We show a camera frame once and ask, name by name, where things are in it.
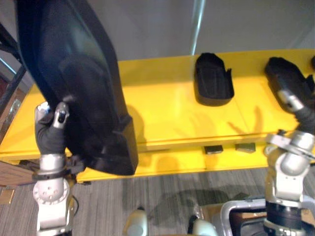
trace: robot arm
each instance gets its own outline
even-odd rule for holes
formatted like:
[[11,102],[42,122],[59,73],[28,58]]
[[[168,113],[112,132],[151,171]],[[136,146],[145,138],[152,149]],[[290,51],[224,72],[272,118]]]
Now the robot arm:
[[304,236],[301,208],[303,180],[315,159],[315,113],[295,95],[281,90],[279,97],[295,114],[299,125],[290,137],[283,132],[268,135],[265,153],[268,156],[266,178],[265,231],[269,235]]
[[55,113],[47,103],[35,111],[35,133],[41,153],[40,170],[33,176],[37,183],[33,197],[38,204],[37,235],[71,235],[74,201],[73,181],[66,179],[64,128],[69,117],[68,106],[61,102]]

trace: white wall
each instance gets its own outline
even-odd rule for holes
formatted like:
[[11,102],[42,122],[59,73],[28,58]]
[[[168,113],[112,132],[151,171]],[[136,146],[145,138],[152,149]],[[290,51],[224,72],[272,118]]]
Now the white wall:
[[[193,0],[88,2],[119,60],[189,54]],[[0,21],[16,37],[12,0],[0,0]],[[207,0],[196,53],[314,48],[314,25],[314,0]]]

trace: yellow table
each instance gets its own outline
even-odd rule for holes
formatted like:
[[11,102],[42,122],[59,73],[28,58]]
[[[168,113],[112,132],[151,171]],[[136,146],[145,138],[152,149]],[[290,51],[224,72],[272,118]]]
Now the yellow table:
[[[263,139],[278,129],[293,130],[293,115],[284,112],[270,91],[264,67],[269,57],[295,63],[307,76],[315,51],[277,50],[219,53],[232,68],[234,98],[208,107],[196,102],[193,71],[197,56],[120,61],[128,111],[133,117],[139,166],[136,176],[266,166]],[[34,138],[34,109],[44,101],[34,86],[25,98],[0,147],[0,160],[39,157]],[[235,152],[232,144],[257,142],[257,152]],[[224,145],[222,154],[207,156],[202,146]],[[114,178],[87,169],[78,179]]]

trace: small metal block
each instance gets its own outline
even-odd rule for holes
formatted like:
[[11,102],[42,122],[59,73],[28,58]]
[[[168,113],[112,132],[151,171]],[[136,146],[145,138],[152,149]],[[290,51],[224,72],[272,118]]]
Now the small metal block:
[[256,151],[256,145],[255,143],[249,143],[249,144],[236,144],[235,150],[237,151],[243,151],[247,153],[253,153]]
[[0,194],[0,204],[11,204],[14,189],[3,189]]
[[223,152],[223,147],[222,145],[217,145],[217,146],[205,146],[205,152],[207,155],[209,154],[219,154]]

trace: black metal rack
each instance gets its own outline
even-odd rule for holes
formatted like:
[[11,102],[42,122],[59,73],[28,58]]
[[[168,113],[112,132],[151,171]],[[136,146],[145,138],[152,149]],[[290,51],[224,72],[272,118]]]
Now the black metal rack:
[[22,60],[20,58],[18,44],[14,40],[14,38],[9,34],[9,32],[5,29],[5,27],[0,23],[0,50],[5,51],[7,53],[12,54],[15,59],[21,64],[18,72],[14,75],[13,79],[8,82],[8,86],[3,94],[0,97],[0,116],[3,114],[5,107],[7,106],[10,98],[12,97],[14,91],[18,87],[19,83],[21,82],[26,69],[22,64]]

